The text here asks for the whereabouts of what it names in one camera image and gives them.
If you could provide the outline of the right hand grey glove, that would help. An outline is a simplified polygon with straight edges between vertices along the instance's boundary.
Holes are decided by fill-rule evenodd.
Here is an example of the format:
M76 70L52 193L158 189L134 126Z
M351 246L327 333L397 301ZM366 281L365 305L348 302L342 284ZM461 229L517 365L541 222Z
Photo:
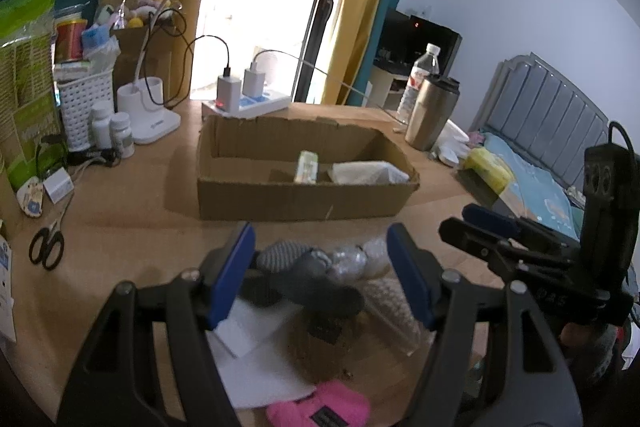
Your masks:
M623 356L630 343L628 326L570 323L563 327L560 343L575 381L598 381L630 366Z

